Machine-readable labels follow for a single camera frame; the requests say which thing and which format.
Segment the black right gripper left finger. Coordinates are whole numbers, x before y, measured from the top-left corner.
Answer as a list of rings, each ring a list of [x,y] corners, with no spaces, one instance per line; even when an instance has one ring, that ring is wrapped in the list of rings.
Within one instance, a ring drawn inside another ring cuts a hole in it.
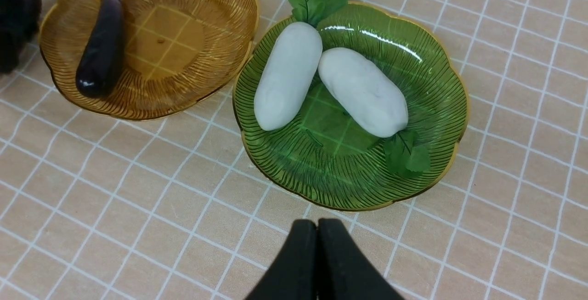
[[[246,299],[315,300],[316,257],[316,224],[296,219],[281,250]]]

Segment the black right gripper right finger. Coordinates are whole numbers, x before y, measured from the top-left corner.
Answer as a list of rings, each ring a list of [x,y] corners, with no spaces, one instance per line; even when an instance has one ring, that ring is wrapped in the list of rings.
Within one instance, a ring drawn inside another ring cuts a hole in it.
[[[318,220],[320,300],[402,300],[361,252],[339,219]]]

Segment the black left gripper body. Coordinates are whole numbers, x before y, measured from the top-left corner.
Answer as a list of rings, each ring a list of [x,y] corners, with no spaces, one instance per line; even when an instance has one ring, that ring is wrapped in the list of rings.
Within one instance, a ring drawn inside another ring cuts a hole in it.
[[[0,72],[19,65],[25,46],[39,31],[42,0],[0,0]]]

